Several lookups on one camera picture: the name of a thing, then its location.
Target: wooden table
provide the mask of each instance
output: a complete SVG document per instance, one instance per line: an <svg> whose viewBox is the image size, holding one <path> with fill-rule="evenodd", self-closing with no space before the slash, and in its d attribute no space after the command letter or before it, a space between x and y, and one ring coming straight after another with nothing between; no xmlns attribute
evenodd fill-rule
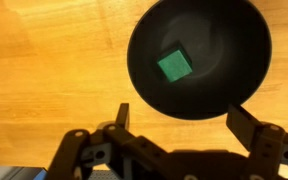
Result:
<svg viewBox="0 0 288 180"><path fill-rule="evenodd" d="M131 105L131 132L168 151L247 152L225 116L183 121L148 106L126 66L130 35L156 0L0 0L0 165L48 167L63 135L95 131ZM272 64L243 105L288 131L288 0L254 0L273 41Z"/></svg>

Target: black bowl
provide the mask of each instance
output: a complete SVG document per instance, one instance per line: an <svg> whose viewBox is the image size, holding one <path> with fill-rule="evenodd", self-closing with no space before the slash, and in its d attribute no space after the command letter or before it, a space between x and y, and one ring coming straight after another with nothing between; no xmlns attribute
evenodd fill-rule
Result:
<svg viewBox="0 0 288 180"><path fill-rule="evenodd" d="M193 72L169 82L161 57L181 49ZM247 0L163 0L139 21L128 48L128 71L140 96L181 119L224 114L260 86L271 58L271 39Z"/></svg>

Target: green cube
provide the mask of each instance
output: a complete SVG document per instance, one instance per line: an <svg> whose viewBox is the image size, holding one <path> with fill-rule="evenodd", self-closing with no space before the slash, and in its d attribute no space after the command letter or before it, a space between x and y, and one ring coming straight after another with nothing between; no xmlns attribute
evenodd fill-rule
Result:
<svg viewBox="0 0 288 180"><path fill-rule="evenodd" d="M181 50L176 50L159 60L158 65L169 82L174 82L193 72L190 61L185 58Z"/></svg>

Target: wood grain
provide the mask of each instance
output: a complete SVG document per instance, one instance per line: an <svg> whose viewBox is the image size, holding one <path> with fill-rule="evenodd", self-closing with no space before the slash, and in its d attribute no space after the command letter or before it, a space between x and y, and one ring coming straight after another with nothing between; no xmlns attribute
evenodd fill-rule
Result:
<svg viewBox="0 0 288 180"><path fill-rule="evenodd" d="M131 104L131 132L168 151L247 155L225 116L182 121L148 106L126 67L130 35L156 0L0 0L0 165L48 167L64 133L95 131ZM272 63L243 106L288 131L288 1L254 0L270 27Z"/></svg>

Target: green block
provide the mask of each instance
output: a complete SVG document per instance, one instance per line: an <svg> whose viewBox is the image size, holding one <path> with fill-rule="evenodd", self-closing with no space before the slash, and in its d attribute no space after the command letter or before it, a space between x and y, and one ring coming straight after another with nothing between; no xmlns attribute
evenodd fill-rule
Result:
<svg viewBox="0 0 288 180"><path fill-rule="evenodd" d="M193 72L191 63L181 50L176 50L158 61L169 82L174 82Z"/></svg>

